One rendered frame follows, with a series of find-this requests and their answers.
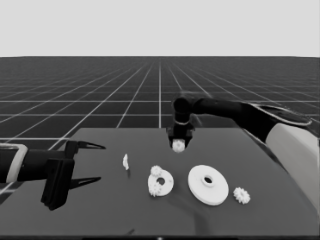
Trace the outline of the white round carrier with pins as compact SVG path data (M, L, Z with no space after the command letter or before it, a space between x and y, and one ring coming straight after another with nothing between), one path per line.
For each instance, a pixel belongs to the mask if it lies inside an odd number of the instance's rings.
M148 190L149 190L149 186L158 182L158 179L162 178L164 180L164 183L161 184L162 185L162 190L159 196L155 196L155 197L162 197L162 196L166 196L168 195L171 190L174 187L174 179L173 176L166 170L162 171L162 174L158 177L154 177L151 174L148 177Z

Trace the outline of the large thick white disc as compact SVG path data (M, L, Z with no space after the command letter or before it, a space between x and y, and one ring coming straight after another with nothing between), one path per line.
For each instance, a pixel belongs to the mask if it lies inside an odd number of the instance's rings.
M197 165L189 171L188 187L196 199L209 206L222 204L229 195L226 178L208 165Z

